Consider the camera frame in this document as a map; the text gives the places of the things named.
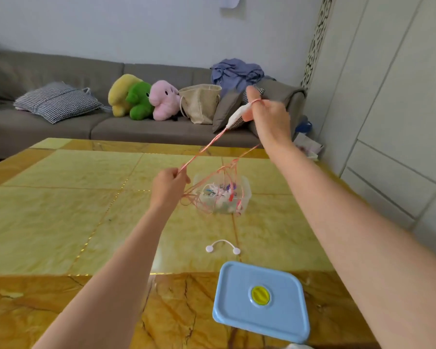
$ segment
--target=person's arm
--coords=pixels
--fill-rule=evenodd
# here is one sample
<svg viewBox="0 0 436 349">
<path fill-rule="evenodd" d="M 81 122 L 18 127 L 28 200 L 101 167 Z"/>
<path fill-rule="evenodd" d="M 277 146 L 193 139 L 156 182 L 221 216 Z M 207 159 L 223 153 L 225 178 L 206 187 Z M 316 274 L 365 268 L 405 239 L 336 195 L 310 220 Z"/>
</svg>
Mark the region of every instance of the person's arm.
<svg viewBox="0 0 436 349">
<path fill-rule="evenodd" d="M 104 267 L 82 288 L 33 349 L 128 348 L 161 232 L 182 197 L 186 171 L 161 171 L 150 208 Z"/>
<path fill-rule="evenodd" d="M 249 102 L 259 98 L 247 89 Z M 383 349 L 436 349 L 436 256 L 291 142 L 281 103 L 252 105 L 260 140 Z"/>
</svg>

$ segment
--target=bag handle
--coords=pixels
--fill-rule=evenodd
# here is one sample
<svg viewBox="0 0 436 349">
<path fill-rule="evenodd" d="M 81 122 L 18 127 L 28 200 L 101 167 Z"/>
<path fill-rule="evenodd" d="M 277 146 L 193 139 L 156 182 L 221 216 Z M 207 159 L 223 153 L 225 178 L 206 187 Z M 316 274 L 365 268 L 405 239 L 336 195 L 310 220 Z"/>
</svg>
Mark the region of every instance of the bag handle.
<svg viewBox="0 0 436 349">
<path fill-rule="evenodd" d="M 181 97 L 181 99 L 179 100 L 179 109 L 180 109 L 180 111 L 181 111 L 181 114 L 182 114 L 185 118 L 190 119 L 190 117 L 187 116 L 187 114 L 184 113 L 184 111 L 183 111 L 183 105 L 182 105 L 183 98 L 184 98 L 184 97 Z"/>
</svg>

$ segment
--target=pink plush toy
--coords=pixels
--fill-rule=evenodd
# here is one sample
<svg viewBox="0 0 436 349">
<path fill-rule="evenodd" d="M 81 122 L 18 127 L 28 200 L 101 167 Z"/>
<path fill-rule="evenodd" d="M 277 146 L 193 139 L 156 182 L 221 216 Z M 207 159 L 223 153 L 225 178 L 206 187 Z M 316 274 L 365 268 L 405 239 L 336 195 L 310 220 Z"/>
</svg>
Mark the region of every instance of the pink plush toy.
<svg viewBox="0 0 436 349">
<path fill-rule="evenodd" d="M 157 81 L 152 85 L 149 96 L 153 109 L 153 118 L 157 121 L 168 120 L 179 111 L 179 92 L 167 81 Z"/>
</svg>

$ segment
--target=yellow plush toy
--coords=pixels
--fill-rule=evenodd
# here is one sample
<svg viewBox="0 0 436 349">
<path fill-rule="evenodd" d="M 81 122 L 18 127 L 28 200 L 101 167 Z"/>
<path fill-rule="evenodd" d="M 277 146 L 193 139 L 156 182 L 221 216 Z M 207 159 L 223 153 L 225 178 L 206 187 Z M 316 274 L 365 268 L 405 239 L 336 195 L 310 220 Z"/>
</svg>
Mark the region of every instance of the yellow plush toy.
<svg viewBox="0 0 436 349">
<path fill-rule="evenodd" d="M 126 101 L 126 96 L 128 95 L 129 88 L 139 82 L 142 82 L 142 80 L 127 73 L 113 83 L 108 92 L 108 104 L 113 109 L 113 115 L 122 117 L 129 114 L 133 105 Z"/>
</svg>

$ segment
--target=left hand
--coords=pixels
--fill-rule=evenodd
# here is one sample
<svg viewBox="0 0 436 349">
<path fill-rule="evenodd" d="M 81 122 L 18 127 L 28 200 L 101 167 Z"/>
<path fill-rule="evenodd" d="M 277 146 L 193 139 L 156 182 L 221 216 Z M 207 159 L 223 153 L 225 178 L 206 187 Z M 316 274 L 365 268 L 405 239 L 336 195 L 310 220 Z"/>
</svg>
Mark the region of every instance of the left hand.
<svg viewBox="0 0 436 349">
<path fill-rule="evenodd" d="M 172 213 L 179 200 L 183 197 L 186 184 L 191 183 L 186 169 L 178 174 L 176 167 L 162 170 L 153 179 L 150 198 L 151 208 L 166 209 Z"/>
</svg>

